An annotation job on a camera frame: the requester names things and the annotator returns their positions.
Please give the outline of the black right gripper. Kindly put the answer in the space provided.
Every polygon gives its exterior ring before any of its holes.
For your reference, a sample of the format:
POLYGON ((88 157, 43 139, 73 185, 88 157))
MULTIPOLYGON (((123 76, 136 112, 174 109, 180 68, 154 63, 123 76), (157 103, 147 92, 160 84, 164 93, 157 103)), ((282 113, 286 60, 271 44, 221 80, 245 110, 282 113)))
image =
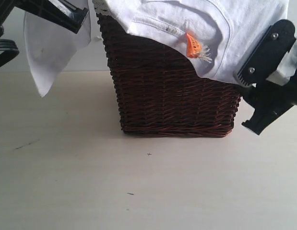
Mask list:
POLYGON ((297 74, 284 86, 266 81, 241 90, 242 97, 254 113, 242 125, 260 135, 261 132, 293 106, 297 106, 297 74))

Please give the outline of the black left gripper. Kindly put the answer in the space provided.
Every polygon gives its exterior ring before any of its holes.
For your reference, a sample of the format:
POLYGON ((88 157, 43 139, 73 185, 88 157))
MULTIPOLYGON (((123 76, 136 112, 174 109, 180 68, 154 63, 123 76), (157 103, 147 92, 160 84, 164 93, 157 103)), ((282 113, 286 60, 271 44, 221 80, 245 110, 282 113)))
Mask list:
POLYGON ((73 33, 78 33, 89 12, 88 8, 78 8, 67 0, 0 0, 0 32, 14 8, 43 18, 73 33))

